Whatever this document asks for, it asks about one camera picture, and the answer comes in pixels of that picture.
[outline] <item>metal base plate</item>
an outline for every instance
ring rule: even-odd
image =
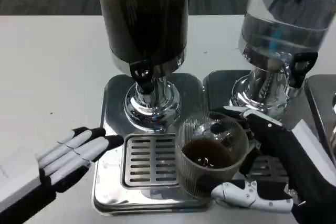
[[[231,91],[235,82],[249,74],[249,70],[219,70],[209,74],[203,81],[205,100],[209,110],[230,105]],[[290,101],[281,122],[288,129],[292,129],[301,119],[316,133],[307,98],[302,92]],[[286,171],[279,159],[269,156],[258,157],[250,174],[251,179],[287,181]]]
[[[174,73],[167,76],[167,80],[175,85],[181,96],[181,115],[162,134],[168,134],[171,139],[175,135],[179,124],[193,114],[203,111],[203,87],[200,81],[191,74]],[[95,180],[92,191],[94,206],[104,214],[137,214],[143,212],[194,212],[205,211],[211,201],[197,201],[187,195],[178,186],[171,185],[142,185],[142,189],[130,189],[133,187],[131,177],[127,178],[125,173],[130,173],[127,165],[132,165],[127,155],[129,147],[132,150],[133,140],[142,137],[155,140],[158,136],[143,132],[134,127],[126,117],[124,111],[124,100],[129,88],[134,84],[132,78],[126,75],[113,77],[107,84],[104,92],[101,126],[106,129],[107,135],[119,134],[126,140],[124,146],[105,153],[96,164]],[[152,149],[150,155],[156,155],[158,149]],[[122,164],[125,161],[125,173]]]

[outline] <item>chrome spout base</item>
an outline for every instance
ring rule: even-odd
[[[284,93],[284,74],[256,68],[236,81],[232,88],[233,106],[246,106],[280,120],[288,98]]]
[[[166,77],[153,79],[154,91],[142,94],[136,83],[127,93],[124,109],[127,118],[144,131],[164,131],[180,116],[181,98]]]

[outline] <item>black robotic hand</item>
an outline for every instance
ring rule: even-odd
[[[17,150],[0,161],[0,223],[23,223],[75,185],[106,151],[123,144],[103,128],[69,131],[53,147],[32,155]]]

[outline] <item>clear plastic cup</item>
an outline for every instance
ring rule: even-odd
[[[221,131],[218,133],[215,126],[219,126]],[[224,168],[204,167],[197,162],[190,160],[186,154],[185,147],[190,143],[198,142],[195,149],[201,148],[199,141],[205,141],[206,147],[210,141],[215,143],[218,149],[223,148],[223,159],[230,157],[230,165]],[[175,141],[175,155],[177,165],[178,183],[188,194],[196,199],[210,198],[208,192],[202,191],[197,187],[197,180],[203,175],[210,175],[223,182],[232,179],[248,153],[248,138],[244,129],[232,118],[210,112],[207,115],[194,116],[184,121],[178,131]]]

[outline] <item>tap handle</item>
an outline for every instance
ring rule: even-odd
[[[296,89],[302,87],[306,74],[314,67],[318,55],[317,52],[303,52],[293,56],[289,65],[288,84],[290,87]]]

